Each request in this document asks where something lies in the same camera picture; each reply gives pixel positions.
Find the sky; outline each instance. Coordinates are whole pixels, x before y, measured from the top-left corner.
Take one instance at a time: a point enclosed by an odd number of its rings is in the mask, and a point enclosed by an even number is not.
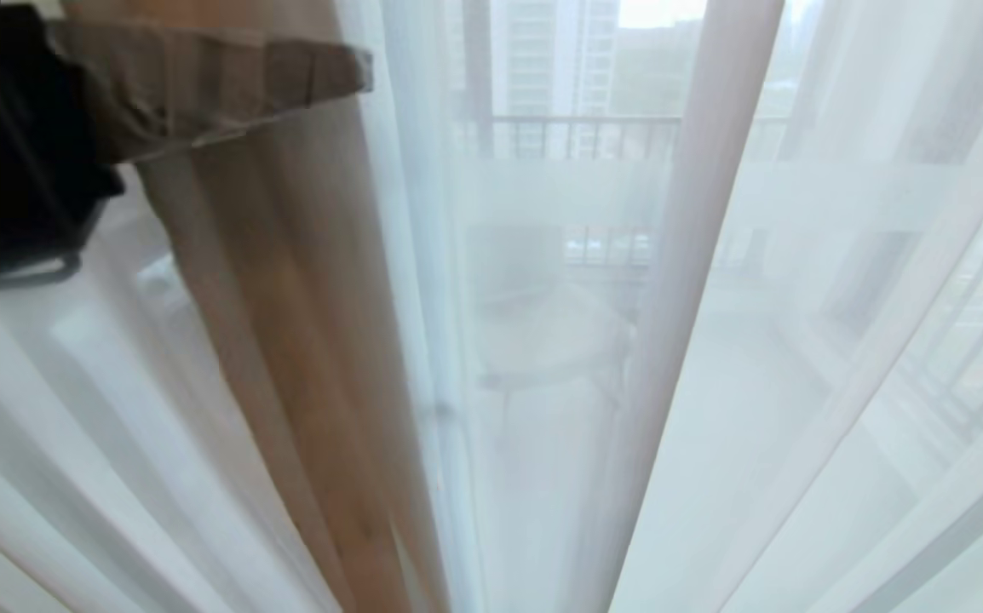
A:
[[[792,0],[791,18],[802,17],[816,0]],[[620,0],[620,27],[668,27],[679,20],[702,19],[707,0]]]

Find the sheer white curtain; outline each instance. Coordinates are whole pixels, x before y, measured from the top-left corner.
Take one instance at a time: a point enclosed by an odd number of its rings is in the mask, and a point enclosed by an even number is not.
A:
[[[454,609],[983,610],[983,1],[341,5]]]
[[[0,610],[983,612],[983,0],[188,4],[375,90],[0,295]]]
[[[0,294],[0,610],[340,610],[137,181],[83,260]]]

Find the metal railing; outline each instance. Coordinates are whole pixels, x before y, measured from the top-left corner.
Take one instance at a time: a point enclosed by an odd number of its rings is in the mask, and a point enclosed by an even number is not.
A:
[[[715,271],[759,274],[768,230],[744,228],[723,232],[710,267]],[[647,267],[654,232],[646,226],[565,226],[563,264],[585,267]]]
[[[970,443],[983,431],[983,257],[974,274],[958,279],[963,289],[928,332],[927,346],[898,366],[945,426]]]
[[[682,117],[492,116],[454,124],[457,149],[495,159],[644,160],[669,157]],[[787,117],[753,120],[745,156],[775,159]]]

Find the window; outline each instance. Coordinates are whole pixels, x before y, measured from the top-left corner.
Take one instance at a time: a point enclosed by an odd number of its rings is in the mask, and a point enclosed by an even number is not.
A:
[[[515,20],[514,23],[510,24],[510,32],[512,36],[516,37],[547,36],[551,32],[551,24],[545,22],[545,20],[540,20],[539,22],[535,22],[535,20]]]
[[[609,73],[590,74],[586,78],[586,84],[592,87],[607,87],[609,85]]]
[[[515,57],[510,59],[511,72],[549,72],[551,58],[547,57]]]
[[[511,105],[511,115],[549,115],[549,108],[546,105]]]
[[[549,52],[549,40],[512,40],[510,43],[511,54],[547,54]]]
[[[610,20],[594,20],[593,23],[589,24],[590,34],[596,36],[612,36],[612,32],[616,30],[616,24],[613,24]]]
[[[598,38],[597,40],[590,40],[586,49],[591,54],[604,54],[604,52],[612,51],[612,39]]]
[[[647,230],[633,230],[631,236],[631,255],[628,262],[633,266],[647,266],[651,263],[651,234]]]
[[[584,257],[586,264],[605,264],[609,252],[609,229],[601,226],[590,226],[586,233],[586,248]]]
[[[549,85],[549,81],[549,75],[542,73],[529,72],[510,75],[511,85],[514,85],[515,87],[526,85],[546,86]]]
[[[551,3],[514,3],[510,12],[520,17],[550,17],[553,14]]]
[[[514,87],[510,90],[512,102],[545,102],[549,100],[549,90],[545,87]]]
[[[592,16],[616,16],[619,8],[616,3],[593,3],[590,4],[589,14]]]
[[[609,265],[625,266],[630,263],[631,236],[630,228],[613,228],[609,232]]]
[[[583,245],[585,241],[585,226],[567,226],[563,228],[563,261],[566,264],[582,264]]]

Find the black object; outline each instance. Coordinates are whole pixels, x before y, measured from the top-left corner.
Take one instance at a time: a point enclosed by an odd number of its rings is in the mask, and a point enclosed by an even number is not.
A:
[[[0,289],[78,269],[106,199],[124,191],[96,159],[82,70],[52,51],[33,7],[0,5]]]

